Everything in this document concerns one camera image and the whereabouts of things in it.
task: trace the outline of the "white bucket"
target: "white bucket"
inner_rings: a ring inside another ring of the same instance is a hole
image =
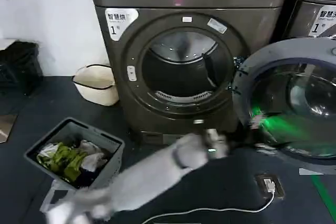
[[[80,68],[72,81],[79,93],[90,102],[111,106],[119,100],[110,66],[93,64]]]

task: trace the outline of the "green stripe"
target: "green stripe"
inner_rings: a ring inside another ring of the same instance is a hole
[[[322,198],[322,201],[324,202],[325,206],[327,207],[332,219],[336,223],[336,204],[333,201],[333,199],[328,194],[328,190],[322,183],[319,175],[311,175],[311,180],[313,181],[313,184],[315,185],[317,191],[319,192],[320,197]]]

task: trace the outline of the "number 1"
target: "number 1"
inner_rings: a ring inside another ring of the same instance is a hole
[[[111,26],[111,28],[112,28],[112,31],[113,31],[112,34],[116,34],[116,32],[114,31],[114,26]]]
[[[315,29],[314,29],[314,31],[312,31],[312,33],[317,33],[317,28],[319,27],[319,23],[317,23],[317,24],[315,24]]]

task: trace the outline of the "cable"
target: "cable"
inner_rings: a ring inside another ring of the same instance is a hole
[[[271,203],[273,202],[274,200],[274,192],[272,192],[272,197],[271,199],[269,200],[269,202],[267,202],[266,205],[264,205],[263,207],[257,209],[257,210],[249,210],[249,209],[239,209],[239,208],[222,208],[222,209],[216,209],[216,208],[207,208],[207,207],[201,207],[201,208],[196,208],[196,209],[193,209],[193,210],[189,210],[189,211],[186,211],[186,212],[171,212],[169,214],[161,214],[161,215],[155,215],[147,220],[145,220],[143,223],[141,224],[146,224],[147,222],[153,220],[153,219],[156,219],[156,218],[159,218],[159,217],[164,217],[164,216],[172,216],[172,215],[187,215],[187,214],[190,214],[192,212],[196,212],[196,211],[215,211],[215,212],[225,212],[225,211],[237,211],[237,212],[249,212],[251,214],[255,214],[257,212],[261,212],[263,210],[265,210],[269,205],[271,205]]]

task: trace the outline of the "front-loading washer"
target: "front-loading washer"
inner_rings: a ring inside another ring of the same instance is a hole
[[[336,174],[336,41],[295,38],[268,45],[236,73],[234,109],[246,124],[260,112],[275,155],[323,174]]]
[[[297,0],[284,37],[307,36],[336,36],[336,0]]]
[[[267,45],[283,0],[93,0],[125,118],[150,143],[193,121],[233,132],[233,76]]]

